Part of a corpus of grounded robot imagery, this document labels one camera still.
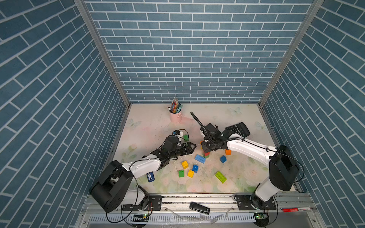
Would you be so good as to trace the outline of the long light blue lego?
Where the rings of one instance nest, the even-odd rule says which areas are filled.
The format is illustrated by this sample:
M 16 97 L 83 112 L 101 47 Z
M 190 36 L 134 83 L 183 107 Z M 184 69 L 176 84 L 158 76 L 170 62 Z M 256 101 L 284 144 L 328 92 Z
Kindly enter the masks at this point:
M 201 155 L 196 155 L 195 160 L 201 163 L 205 163 L 206 159 L 204 157 L 202 157 Z

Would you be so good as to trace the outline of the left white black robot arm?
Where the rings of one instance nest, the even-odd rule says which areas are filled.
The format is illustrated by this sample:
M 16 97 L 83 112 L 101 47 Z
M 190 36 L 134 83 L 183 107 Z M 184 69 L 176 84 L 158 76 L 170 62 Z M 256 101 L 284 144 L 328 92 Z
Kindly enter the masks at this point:
M 89 192 L 106 213 L 111 213 L 120 205 L 143 210 L 148 205 L 149 193 L 137 184 L 137 179 L 164 168 L 171 159 L 191 155 L 195 149 L 196 144 L 183 142 L 182 137 L 168 136 L 159 148 L 142 159 L 127 163 L 112 161 Z

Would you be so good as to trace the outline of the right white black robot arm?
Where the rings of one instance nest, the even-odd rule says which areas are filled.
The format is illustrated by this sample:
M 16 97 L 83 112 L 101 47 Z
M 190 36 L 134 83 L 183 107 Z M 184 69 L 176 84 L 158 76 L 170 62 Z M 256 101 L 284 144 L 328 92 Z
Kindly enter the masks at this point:
M 205 153 L 220 149 L 239 152 L 268 168 L 269 176 L 258 184 L 250 196 L 253 208 L 268 209 L 275 194 L 291 190 L 299 173 L 299 162 L 286 146 L 266 146 L 247 139 L 251 133 L 243 122 L 226 127 L 222 132 L 209 123 L 201 125 L 200 131 L 204 136 L 201 146 Z

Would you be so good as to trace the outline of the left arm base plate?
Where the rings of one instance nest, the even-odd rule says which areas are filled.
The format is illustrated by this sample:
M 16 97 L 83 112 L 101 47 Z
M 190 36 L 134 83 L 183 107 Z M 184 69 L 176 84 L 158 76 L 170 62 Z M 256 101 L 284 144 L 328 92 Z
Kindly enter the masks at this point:
M 160 211 L 162 205 L 162 196 L 146 195 L 136 206 L 134 204 L 123 204 L 123 211 Z

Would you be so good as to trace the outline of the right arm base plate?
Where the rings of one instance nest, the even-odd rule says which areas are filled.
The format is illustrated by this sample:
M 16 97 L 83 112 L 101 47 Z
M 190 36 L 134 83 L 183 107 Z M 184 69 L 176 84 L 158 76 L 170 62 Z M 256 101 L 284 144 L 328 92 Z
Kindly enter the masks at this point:
M 269 211 L 277 209 L 273 197 L 270 197 L 268 201 L 263 201 L 253 193 L 252 195 L 235 195 L 233 198 L 237 202 L 240 211 Z

